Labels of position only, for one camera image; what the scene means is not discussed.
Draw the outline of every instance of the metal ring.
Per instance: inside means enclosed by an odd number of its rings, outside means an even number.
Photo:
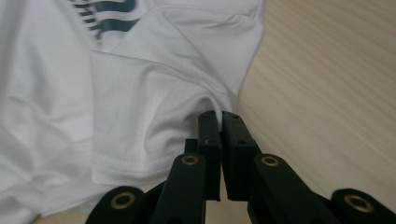
[[[198,158],[196,156],[185,156],[181,161],[186,165],[195,165],[198,163]]]
[[[363,199],[361,196],[354,195],[354,194],[348,194],[344,197],[344,200],[346,203],[353,207],[354,209],[363,212],[363,213],[371,213],[374,211],[374,207],[371,203],[369,203],[367,200]],[[355,204],[353,201],[357,200],[360,201],[361,203],[364,203],[364,205],[360,204]]]
[[[121,197],[128,197],[129,201],[127,203],[117,202],[117,200]],[[114,198],[111,200],[111,206],[115,209],[124,209],[124,208],[131,206],[131,204],[134,203],[134,199],[135,199],[135,196],[131,192],[119,193],[116,196],[114,196]]]
[[[279,161],[271,156],[265,156],[262,157],[262,163],[264,163],[265,165],[269,165],[269,166],[278,166],[279,165]]]

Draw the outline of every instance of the wood grain surface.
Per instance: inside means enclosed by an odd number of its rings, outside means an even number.
[[[396,1],[267,0],[263,24],[238,108],[262,151],[325,197],[359,189],[396,212]],[[206,223],[249,223],[222,194]]]

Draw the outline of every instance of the black plastic part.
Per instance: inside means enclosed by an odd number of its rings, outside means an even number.
[[[332,195],[335,213],[350,224],[395,224],[396,216],[372,196],[356,189],[339,189]]]
[[[198,139],[186,139],[184,153],[198,153]]]
[[[228,199],[247,201],[250,171],[254,157],[260,152],[241,117],[223,112],[223,173]]]
[[[254,189],[267,204],[276,223],[340,223],[317,195],[281,158],[262,154],[254,159]]]
[[[148,223],[140,212],[143,201],[144,193],[142,190],[133,187],[118,187],[108,192],[93,208],[86,223]]]
[[[150,223],[205,223],[204,157],[195,153],[176,157]]]
[[[206,199],[220,201],[221,139],[214,111],[198,117],[198,153],[206,159]]]

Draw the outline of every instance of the shirt fabric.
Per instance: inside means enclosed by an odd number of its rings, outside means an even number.
[[[262,1],[0,3],[0,223],[165,180],[196,118],[235,111]]]

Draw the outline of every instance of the screw hole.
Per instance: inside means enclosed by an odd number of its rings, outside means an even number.
[[[279,165],[279,161],[271,156],[265,156],[262,158],[262,163],[264,163],[265,165],[269,165],[269,166],[278,166]]]
[[[348,194],[344,197],[344,201],[346,201],[349,206],[360,212],[371,213],[374,211],[373,205],[361,196]]]
[[[185,156],[181,161],[186,165],[195,165],[198,163],[198,158],[196,156]]]
[[[119,193],[111,200],[114,209],[124,209],[134,203],[135,196],[131,192]]]

